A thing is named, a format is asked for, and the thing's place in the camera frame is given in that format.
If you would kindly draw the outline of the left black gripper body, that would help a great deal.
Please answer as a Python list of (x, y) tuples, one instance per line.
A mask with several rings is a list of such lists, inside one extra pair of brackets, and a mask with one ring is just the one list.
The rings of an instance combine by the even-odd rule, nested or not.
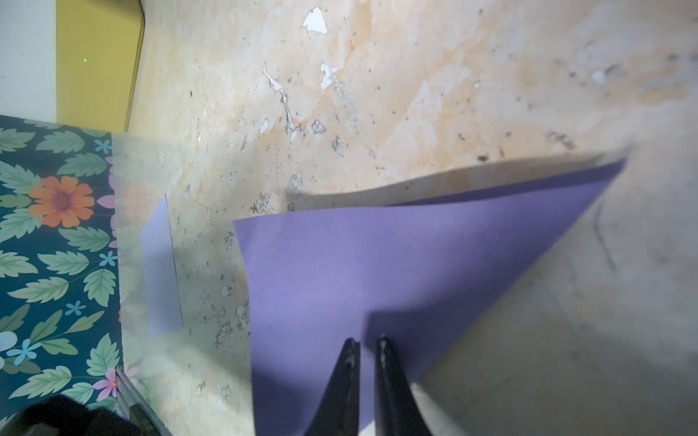
[(142, 435), (139, 427), (105, 408), (88, 409), (63, 395), (18, 412), (2, 435)]

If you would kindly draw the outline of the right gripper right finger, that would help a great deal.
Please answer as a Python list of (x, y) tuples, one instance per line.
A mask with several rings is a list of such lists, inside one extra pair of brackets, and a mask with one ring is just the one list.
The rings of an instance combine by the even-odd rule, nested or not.
[(374, 372), (376, 435), (432, 436), (416, 404), (396, 347), (386, 336), (376, 341)]

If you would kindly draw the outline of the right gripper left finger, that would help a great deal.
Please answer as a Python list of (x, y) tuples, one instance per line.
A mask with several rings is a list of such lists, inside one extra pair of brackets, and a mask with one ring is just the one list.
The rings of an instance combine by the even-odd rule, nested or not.
[(324, 395), (305, 434), (356, 436), (359, 434), (361, 346), (345, 341)]

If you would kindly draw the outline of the purple square paper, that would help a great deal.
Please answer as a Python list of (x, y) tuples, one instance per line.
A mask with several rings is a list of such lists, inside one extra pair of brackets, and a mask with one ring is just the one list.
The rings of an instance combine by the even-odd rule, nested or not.
[(624, 166), (236, 221), (256, 433), (305, 433), (348, 339), (362, 346), (359, 424), (372, 423), (376, 340), (392, 340), (409, 381), (422, 377)]

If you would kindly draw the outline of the left pale purple paper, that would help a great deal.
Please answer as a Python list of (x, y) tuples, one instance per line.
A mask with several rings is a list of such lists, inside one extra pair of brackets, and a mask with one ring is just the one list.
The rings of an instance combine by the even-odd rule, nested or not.
[(164, 196), (141, 232), (149, 332), (157, 337), (183, 327), (176, 261)]

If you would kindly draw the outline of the grey white yellow block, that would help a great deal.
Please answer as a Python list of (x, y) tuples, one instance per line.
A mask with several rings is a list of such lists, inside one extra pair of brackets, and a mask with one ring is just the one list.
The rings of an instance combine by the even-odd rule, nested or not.
[(127, 130), (145, 32), (138, 1), (4, 1), (1, 113)]

